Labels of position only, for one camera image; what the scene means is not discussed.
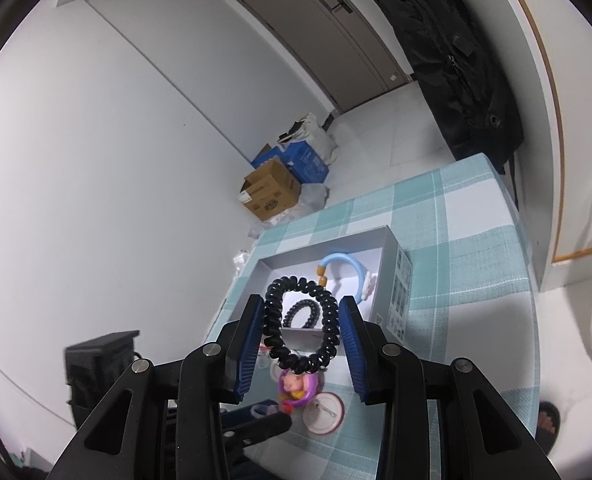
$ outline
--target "door handle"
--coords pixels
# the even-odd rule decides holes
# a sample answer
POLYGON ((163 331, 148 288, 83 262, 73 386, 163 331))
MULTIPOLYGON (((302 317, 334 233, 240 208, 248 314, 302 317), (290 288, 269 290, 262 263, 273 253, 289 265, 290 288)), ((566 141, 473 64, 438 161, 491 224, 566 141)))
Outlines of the door handle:
POLYGON ((345 0, 336 0, 338 5, 332 7, 332 12, 336 12, 338 9, 345 9, 348 14, 354 12, 352 7, 345 0))

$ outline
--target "black spiral hair tie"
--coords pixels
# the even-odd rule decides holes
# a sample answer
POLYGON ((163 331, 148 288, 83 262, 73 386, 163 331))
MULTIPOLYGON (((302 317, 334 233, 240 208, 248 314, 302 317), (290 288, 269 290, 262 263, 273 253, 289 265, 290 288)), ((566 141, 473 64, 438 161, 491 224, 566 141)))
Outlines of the black spiral hair tie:
MULTIPOLYGON (((294 314, 295 312, 290 317, 288 312, 285 315, 285 321, 291 323, 294 314)), ((290 368, 297 375, 305 372, 315 374, 321 368, 326 368, 329 365, 329 362, 336 356, 336 347, 340 343, 336 298, 325 287, 317 285, 316 282, 308 282, 305 278, 298 279, 296 276, 283 276, 273 280, 267 287, 265 294, 263 335, 266 336, 263 344, 271 348, 269 356, 272 359, 278 359, 278 365, 282 370, 290 368), (297 290, 316 298, 322 309, 323 337, 321 345, 316 352, 309 356, 298 356, 292 353, 282 340, 282 297, 289 290, 297 290)))
POLYGON ((307 321, 301 328, 314 328, 318 318, 320 317, 320 307, 314 300, 300 300, 294 303, 294 306, 292 306, 291 309, 287 311, 287 314, 285 314, 285 317, 282 320, 282 327, 291 328, 294 316, 296 316, 298 311, 305 307, 309 307, 310 316, 307 318, 307 321))

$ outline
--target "blue box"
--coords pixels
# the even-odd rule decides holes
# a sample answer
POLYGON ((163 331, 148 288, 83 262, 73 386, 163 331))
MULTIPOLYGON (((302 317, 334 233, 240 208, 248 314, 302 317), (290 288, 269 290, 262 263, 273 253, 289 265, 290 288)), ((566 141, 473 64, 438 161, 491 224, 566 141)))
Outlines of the blue box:
POLYGON ((278 146, 270 148, 269 144, 266 144, 252 160, 252 166, 258 168, 275 156, 301 184, 322 184, 329 173, 327 164, 305 140, 289 143, 284 151, 278 146))

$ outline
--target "brown cardboard box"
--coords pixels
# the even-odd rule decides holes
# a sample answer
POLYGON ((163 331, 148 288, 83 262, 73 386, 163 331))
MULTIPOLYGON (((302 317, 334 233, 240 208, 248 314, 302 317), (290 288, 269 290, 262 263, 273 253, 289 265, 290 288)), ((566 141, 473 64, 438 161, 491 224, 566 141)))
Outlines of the brown cardboard box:
POLYGON ((278 157, 245 177, 238 200, 259 220, 267 220, 298 202, 300 183, 278 157))

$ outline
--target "table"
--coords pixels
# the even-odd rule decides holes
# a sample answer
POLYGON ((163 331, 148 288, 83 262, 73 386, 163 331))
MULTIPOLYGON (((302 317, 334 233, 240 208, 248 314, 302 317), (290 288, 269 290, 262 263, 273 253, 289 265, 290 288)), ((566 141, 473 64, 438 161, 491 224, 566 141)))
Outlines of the table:
MULTIPOLYGON (((530 248, 509 193, 484 155, 264 232, 208 339, 215 340, 228 320, 259 258, 383 225, 413 265, 406 348, 435 362, 474 361, 534 434, 540 369, 530 248)), ((360 403, 342 356, 325 372, 324 391, 345 403, 337 431, 311 434, 296 412, 289 432, 247 448, 247 455, 285 480, 372 480, 384 408, 360 403)), ((268 370, 257 369, 245 403, 276 395, 268 370)), ((428 410, 430 477, 438 480, 438 421, 435 406, 428 410)))

